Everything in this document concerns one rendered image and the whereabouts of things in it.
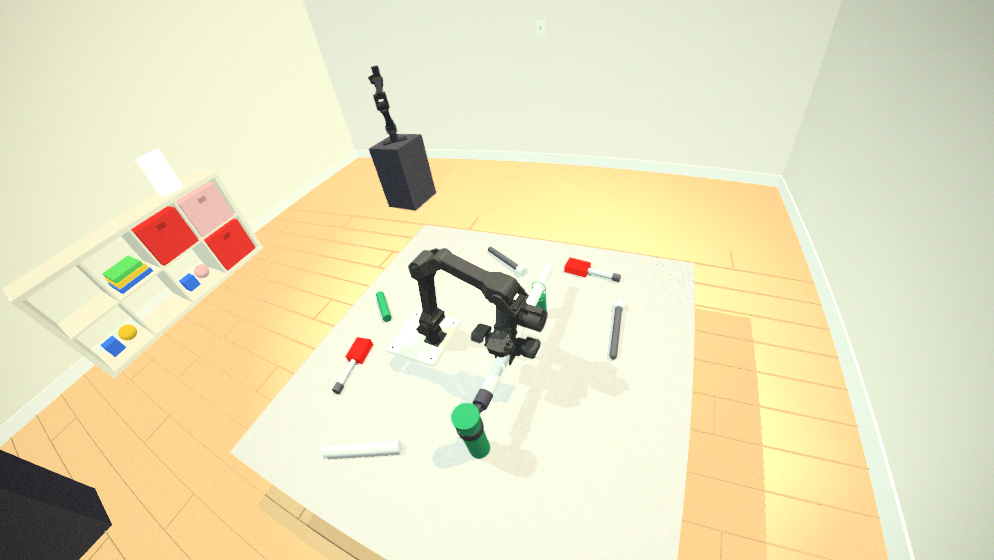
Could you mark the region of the white cylinder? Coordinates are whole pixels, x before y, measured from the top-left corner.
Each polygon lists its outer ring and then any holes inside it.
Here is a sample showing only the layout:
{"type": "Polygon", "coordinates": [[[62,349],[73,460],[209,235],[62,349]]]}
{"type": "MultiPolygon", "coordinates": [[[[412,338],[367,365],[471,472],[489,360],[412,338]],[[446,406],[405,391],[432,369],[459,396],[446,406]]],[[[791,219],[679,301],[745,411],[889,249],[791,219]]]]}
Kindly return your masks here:
{"type": "Polygon", "coordinates": [[[367,442],[367,443],[354,443],[354,444],[335,444],[335,445],[324,445],[322,447],[323,457],[338,457],[338,456],[357,456],[357,455],[370,455],[370,454],[390,454],[401,452],[402,442],[401,440],[393,441],[379,441],[379,442],[367,442]]]}

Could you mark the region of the long white curved rail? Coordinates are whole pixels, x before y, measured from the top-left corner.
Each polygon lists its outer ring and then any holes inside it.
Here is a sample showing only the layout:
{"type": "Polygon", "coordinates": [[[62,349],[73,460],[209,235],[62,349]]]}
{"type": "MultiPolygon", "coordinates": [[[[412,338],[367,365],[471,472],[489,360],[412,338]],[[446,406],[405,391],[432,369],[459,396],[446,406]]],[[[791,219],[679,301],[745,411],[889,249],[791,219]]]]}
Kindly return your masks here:
{"type": "MultiPolygon", "coordinates": [[[[531,291],[531,293],[530,293],[530,295],[529,295],[529,297],[527,299],[527,304],[530,304],[530,305],[533,305],[533,306],[537,305],[537,303],[538,303],[538,301],[539,301],[539,299],[540,299],[540,297],[542,295],[542,292],[543,292],[543,290],[545,288],[544,285],[546,286],[546,284],[547,284],[547,282],[548,282],[548,280],[549,280],[549,278],[550,278],[550,276],[552,274],[553,269],[554,269],[554,265],[552,263],[550,263],[550,262],[545,263],[545,265],[544,265],[544,267],[543,267],[543,269],[542,269],[542,271],[541,271],[541,273],[540,273],[540,275],[539,275],[539,277],[537,279],[538,282],[535,283],[535,285],[534,285],[534,287],[533,287],[533,289],[532,289],[532,291],[531,291]],[[539,283],[539,282],[543,283],[544,285],[541,284],[541,283],[539,283]]],[[[521,338],[524,330],[525,330],[524,327],[521,327],[521,326],[517,325],[518,334],[517,334],[516,338],[521,338]]],[[[494,364],[493,364],[493,366],[492,366],[492,368],[491,368],[488,376],[486,377],[486,379],[485,379],[485,381],[484,381],[481,389],[486,389],[486,390],[490,391],[492,394],[494,393],[494,391],[495,391],[495,389],[496,389],[496,387],[497,387],[497,385],[498,385],[498,383],[499,383],[499,381],[501,379],[501,376],[503,375],[503,373],[504,373],[504,371],[505,371],[505,369],[506,369],[506,367],[507,367],[507,365],[509,363],[509,360],[510,360],[510,355],[504,356],[502,358],[497,356],[497,358],[496,358],[496,360],[495,360],[495,362],[494,362],[494,364]]]]}

